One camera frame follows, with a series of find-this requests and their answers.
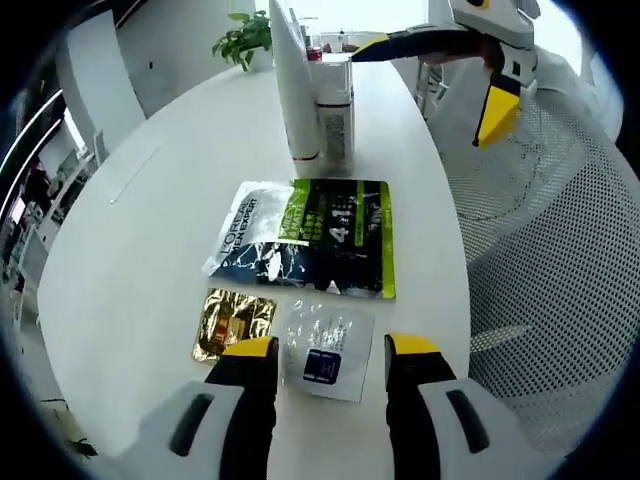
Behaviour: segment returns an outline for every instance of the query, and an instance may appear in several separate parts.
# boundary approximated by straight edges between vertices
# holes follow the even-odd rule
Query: chair backrest
[[[109,156],[107,147],[104,145],[104,132],[102,130],[93,135],[93,154],[98,166],[102,165]]]
[[[445,107],[429,126],[467,257],[469,376],[534,447],[568,453],[638,339],[640,183],[570,96],[539,91],[516,133],[486,150],[460,140],[477,119]]]

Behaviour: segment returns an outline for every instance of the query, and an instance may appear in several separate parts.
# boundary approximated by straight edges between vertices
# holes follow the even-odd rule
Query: white table
[[[88,182],[42,276],[38,303],[51,365],[90,441],[119,455],[141,418],[209,367],[191,359],[207,288],[274,298],[276,333],[301,296],[376,316],[363,401],[281,388],[275,479],[393,477],[384,343],[394,330],[439,344],[458,376],[469,357],[469,294],[453,199],[431,136],[388,63],[355,65],[354,177],[389,182],[394,301],[246,287],[200,271],[244,180],[287,180],[274,72],[225,72],[140,126]]]

